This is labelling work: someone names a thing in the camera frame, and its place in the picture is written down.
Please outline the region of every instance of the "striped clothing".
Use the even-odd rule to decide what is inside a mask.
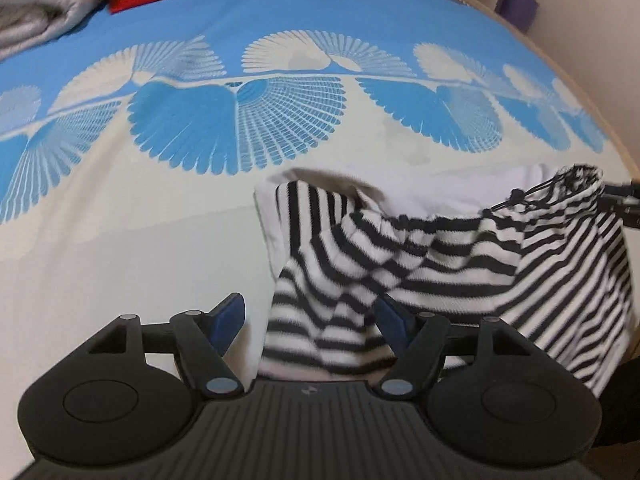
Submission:
[[[375,380],[395,361],[372,304],[477,324],[499,316],[599,394],[628,343],[622,222],[596,210],[600,171],[574,166],[526,200],[472,218],[386,218],[296,181],[276,190],[290,259],[259,373]]]

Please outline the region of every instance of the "blue fan pattern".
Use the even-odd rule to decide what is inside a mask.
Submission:
[[[544,140],[555,150],[571,146],[569,136],[558,115],[548,106],[527,103],[510,97],[497,97],[498,102],[533,136]]]
[[[151,81],[133,96],[129,120],[135,143],[152,158],[200,174],[236,174],[281,164],[327,140],[344,102],[340,79],[330,76],[193,88]]]
[[[589,146],[594,152],[602,152],[607,137],[603,131],[596,126],[593,119],[582,110],[577,114],[560,112],[560,115],[582,142]]]
[[[80,163],[82,155],[91,147],[118,110],[120,102],[109,102],[54,118],[27,140],[25,135],[12,137],[2,143],[7,174],[0,176],[0,222],[17,218],[40,197],[60,184],[63,176]]]
[[[480,91],[440,87],[434,92],[417,82],[357,81],[386,113],[434,142],[471,153],[500,143],[500,122]]]

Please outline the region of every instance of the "white cloth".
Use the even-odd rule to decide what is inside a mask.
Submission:
[[[359,197],[367,209],[386,216],[475,215],[508,199],[515,188],[527,190],[552,178],[558,168],[545,164],[492,166],[433,174],[429,166],[384,167],[363,164],[331,168],[295,167],[271,175],[256,185],[255,200],[269,253],[271,272],[277,277],[289,256],[276,206],[276,188],[293,180]]]
[[[71,30],[102,0],[0,0],[0,61]]]

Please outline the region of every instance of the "bed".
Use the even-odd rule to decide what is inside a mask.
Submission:
[[[586,162],[627,180],[577,96],[461,0],[165,0],[101,9],[0,64],[2,476],[30,460],[20,394],[124,312],[164,322],[241,292],[227,360],[251,381],[273,292],[254,205],[268,174]]]

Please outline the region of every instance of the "screw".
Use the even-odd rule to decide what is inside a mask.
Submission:
[[[387,395],[399,397],[411,393],[414,386],[404,379],[389,379],[388,381],[383,382],[380,388],[382,388],[382,391]]]
[[[229,394],[238,387],[238,382],[228,377],[216,377],[207,382],[207,390],[212,394]]]

